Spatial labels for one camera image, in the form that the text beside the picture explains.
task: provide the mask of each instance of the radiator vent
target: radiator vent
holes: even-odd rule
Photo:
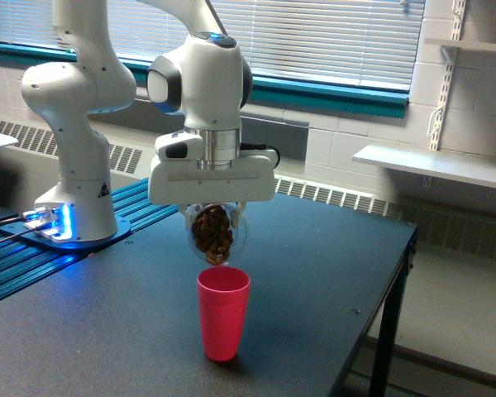
[[[49,130],[0,121],[0,134],[16,138],[18,143],[15,147],[20,150],[59,157],[57,143]],[[142,153],[143,151],[136,148],[111,144],[110,169],[133,175]]]
[[[474,217],[469,213],[460,215],[443,208],[401,205],[376,198],[373,194],[285,176],[276,176],[275,191],[387,218],[415,222],[419,225],[420,242],[496,259],[496,220],[492,218]]]

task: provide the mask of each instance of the clear plastic container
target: clear plastic container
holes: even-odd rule
[[[243,251],[248,225],[232,204],[194,204],[188,208],[188,243],[208,265],[230,265]]]

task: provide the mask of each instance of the brown food pellets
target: brown food pellets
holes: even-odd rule
[[[191,225],[195,246],[206,253],[206,261],[210,265],[220,265],[230,257],[233,243],[230,225],[230,218],[220,205],[201,212]]]

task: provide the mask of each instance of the pink plastic cup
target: pink plastic cup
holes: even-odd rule
[[[228,361],[237,354],[249,294],[250,277],[234,267],[211,267],[198,276],[200,330],[211,360]]]

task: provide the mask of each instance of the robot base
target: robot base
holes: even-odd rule
[[[100,251],[103,248],[119,242],[123,238],[131,234],[131,223],[126,219],[121,217],[116,217],[117,232],[110,237],[103,238],[102,240],[96,240],[94,242],[53,242],[48,238],[41,236],[37,232],[30,232],[19,236],[19,240],[34,243],[38,246],[43,246],[52,251],[64,252],[64,253],[74,253],[78,252],[81,254],[88,254],[90,252]],[[23,222],[15,222],[11,225],[0,227],[0,232],[6,234],[17,234],[25,232],[26,227]]]

